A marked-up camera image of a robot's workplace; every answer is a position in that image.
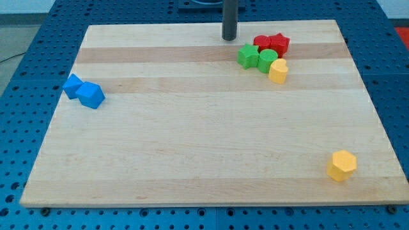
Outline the dark cylindrical robot arm tool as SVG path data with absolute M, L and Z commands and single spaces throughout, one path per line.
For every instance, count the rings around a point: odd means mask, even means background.
M 222 38 L 233 41 L 237 36 L 238 0 L 223 0 L 222 3 Z

